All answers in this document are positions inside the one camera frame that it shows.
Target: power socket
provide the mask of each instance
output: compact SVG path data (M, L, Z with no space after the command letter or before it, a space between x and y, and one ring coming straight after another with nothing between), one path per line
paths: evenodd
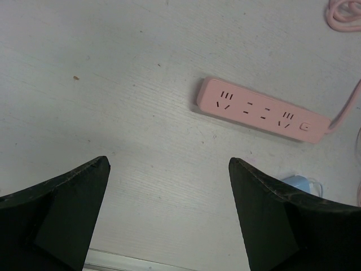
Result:
M300 141L317 143L331 120L214 77L207 77L197 98L206 113Z

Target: scratched surface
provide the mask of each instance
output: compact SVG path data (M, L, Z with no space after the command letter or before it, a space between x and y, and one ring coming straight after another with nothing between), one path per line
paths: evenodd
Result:
M195 270L249 270L228 176L237 156L354 205L354 108L319 144L199 114L218 76L333 118L359 80L360 35L325 1L4 0L1 195L107 155L91 247Z

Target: pink power strip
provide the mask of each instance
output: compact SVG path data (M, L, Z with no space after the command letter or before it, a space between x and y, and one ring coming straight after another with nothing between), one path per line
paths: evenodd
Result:
M310 143L319 142L331 123L317 113L214 77L204 80L197 104L203 112Z

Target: power strip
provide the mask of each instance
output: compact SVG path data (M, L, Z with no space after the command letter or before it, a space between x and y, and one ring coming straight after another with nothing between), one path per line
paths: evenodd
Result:
M310 143L319 142L331 123L325 116L214 77L204 80L197 104L205 113Z

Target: pink coiled cord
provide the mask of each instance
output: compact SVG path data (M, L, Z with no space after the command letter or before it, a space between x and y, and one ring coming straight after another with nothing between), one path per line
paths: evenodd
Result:
M348 13L344 15L340 13L340 9L343 9L342 13ZM357 32L361 31L361 25L352 25L352 22L361 19L361 0L330 0L327 12L327 23L328 25L340 32ZM361 92L361 81L358 83L354 92L352 93L350 99L348 100L346 106L343 108L342 112L339 114L336 121L328 129L327 133L331 133L338 128L342 123L343 119L350 112L351 107L355 104L358 95ZM360 164L358 145L361 139L361 129L357 135L355 154L356 158ZM361 207L361 183L357 191L357 203Z

